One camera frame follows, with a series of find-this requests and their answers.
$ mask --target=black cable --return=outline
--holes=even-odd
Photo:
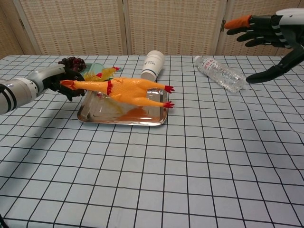
[[[1,214],[0,214],[0,225],[2,225],[2,226],[3,226],[3,228],[9,228],[9,226],[8,226],[8,225],[6,225],[5,221],[3,220],[3,218],[2,218],[2,216],[1,216]]]

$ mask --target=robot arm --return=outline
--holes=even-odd
[[[244,33],[237,41],[246,47],[271,45],[292,49],[275,66],[247,78],[250,84],[271,81],[304,61],[304,9],[283,9],[271,16],[244,16],[225,24],[228,35]]]
[[[84,90],[73,91],[60,84],[60,80],[67,79],[84,81],[80,73],[62,64],[34,71],[26,78],[0,79],[0,114],[32,102],[47,89],[66,95],[69,101],[75,96],[84,96]]]

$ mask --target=grapes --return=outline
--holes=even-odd
[[[86,63],[81,58],[76,58],[74,56],[70,56],[68,58],[63,58],[58,64],[63,64],[65,67],[70,68],[76,72],[80,72],[86,69]]]

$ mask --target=metal tray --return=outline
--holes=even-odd
[[[158,102],[168,100],[167,92],[151,89],[147,97]],[[168,109],[163,107],[138,107],[120,103],[107,95],[87,91],[77,117],[82,122],[158,126],[165,122]]]

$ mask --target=table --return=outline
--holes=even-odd
[[[63,57],[8,56],[0,77]],[[145,56],[80,56],[139,77]],[[291,228],[304,224],[304,65],[236,94],[167,56],[156,127],[82,123],[47,91],[0,116],[0,214],[12,228]],[[280,57],[215,56],[246,76]]]

